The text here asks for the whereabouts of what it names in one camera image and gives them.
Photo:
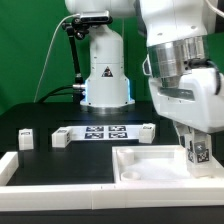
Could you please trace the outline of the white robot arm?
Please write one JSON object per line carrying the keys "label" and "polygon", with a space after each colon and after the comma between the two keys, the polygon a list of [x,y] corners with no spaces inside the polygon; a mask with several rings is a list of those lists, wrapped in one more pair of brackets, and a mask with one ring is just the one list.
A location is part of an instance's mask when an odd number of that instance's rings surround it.
{"label": "white robot arm", "polygon": [[128,82],[122,43],[109,29],[114,19],[134,22],[156,112],[173,121],[188,147],[202,149],[224,130],[224,74],[210,59],[207,37],[224,17],[224,0],[65,0],[79,39],[90,39],[88,109],[122,107]]}

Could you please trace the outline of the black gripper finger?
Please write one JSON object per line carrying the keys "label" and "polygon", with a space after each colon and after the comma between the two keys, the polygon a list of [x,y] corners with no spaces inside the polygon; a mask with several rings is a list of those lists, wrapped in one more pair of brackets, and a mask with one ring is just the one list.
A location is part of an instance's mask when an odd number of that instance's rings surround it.
{"label": "black gripper finger", "polygon": [[187,147],[186,135],[190,133],[189,127],[176,121],[173,122],[173,125],[176,134],[178,136],[179,144],[184,148],[186,148]]}

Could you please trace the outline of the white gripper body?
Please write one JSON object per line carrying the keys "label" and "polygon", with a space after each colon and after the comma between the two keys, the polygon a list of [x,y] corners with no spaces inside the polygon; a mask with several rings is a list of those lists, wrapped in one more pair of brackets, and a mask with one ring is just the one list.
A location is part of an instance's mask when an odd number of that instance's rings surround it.
{"label": "white gripper body", "polygon": [[213,68],[193,69],[180,78],[177,88],[163,88],[159,79],[150,78],[149,88],[156,112],[173,121],[205,133],[224,130],[224,76],[216,91]]}

